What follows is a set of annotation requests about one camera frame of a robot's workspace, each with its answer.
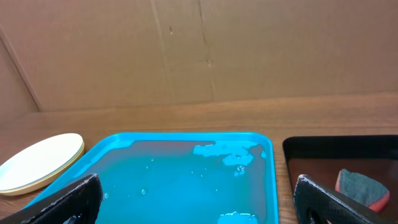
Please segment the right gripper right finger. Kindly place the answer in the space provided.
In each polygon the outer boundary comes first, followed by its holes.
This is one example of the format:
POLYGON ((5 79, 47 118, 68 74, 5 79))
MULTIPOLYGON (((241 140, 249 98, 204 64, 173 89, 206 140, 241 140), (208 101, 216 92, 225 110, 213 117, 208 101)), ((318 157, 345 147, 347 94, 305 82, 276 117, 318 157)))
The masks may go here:
POLYGON ((294 205, 300 224, 388 224, 392 221, 355 200, 312 180, 298 176, 294 205))

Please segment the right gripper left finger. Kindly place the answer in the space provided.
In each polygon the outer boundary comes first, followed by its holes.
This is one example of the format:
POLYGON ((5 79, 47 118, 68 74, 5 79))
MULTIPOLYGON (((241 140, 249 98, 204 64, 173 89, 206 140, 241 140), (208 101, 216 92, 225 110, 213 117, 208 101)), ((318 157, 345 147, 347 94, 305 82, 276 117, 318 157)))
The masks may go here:
POLYGON ((5 224, 94 224, 103 201, 98 174, 90 174, 1 220, 5 224))

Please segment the light blue plate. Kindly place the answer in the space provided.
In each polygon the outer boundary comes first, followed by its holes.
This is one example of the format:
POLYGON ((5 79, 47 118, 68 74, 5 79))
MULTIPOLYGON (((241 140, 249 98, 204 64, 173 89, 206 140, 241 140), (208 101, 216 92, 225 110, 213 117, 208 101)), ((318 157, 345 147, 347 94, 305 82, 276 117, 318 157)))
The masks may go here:
POLYGON ((84 143, 77 133, 52 136, 37 142, 1 165, 1 190, 31 184, 63 166, 84 143))

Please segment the yellow plate top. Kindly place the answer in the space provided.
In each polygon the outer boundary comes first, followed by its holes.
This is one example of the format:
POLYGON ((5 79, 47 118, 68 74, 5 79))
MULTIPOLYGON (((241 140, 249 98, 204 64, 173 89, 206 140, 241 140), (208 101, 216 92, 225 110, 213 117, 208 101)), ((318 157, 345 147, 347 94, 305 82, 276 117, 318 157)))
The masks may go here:
POLYGON ((81 145, 78 152, 69 161, 67 161, 63 166, 53 171, 49 175, 46 175, 45 177, 36 180, 31 184, 27 184, 22 187, 18 187, 16 189, 1 190, 1 195, 16 196, 16 195, 28 194, 30 192, 41 189, 42 187, 51 184, 58 177, 60 177, 67 169, 69 169, 77 160, 79 160, 84 155, 84 153, 85 153, 85 143, 81 145))

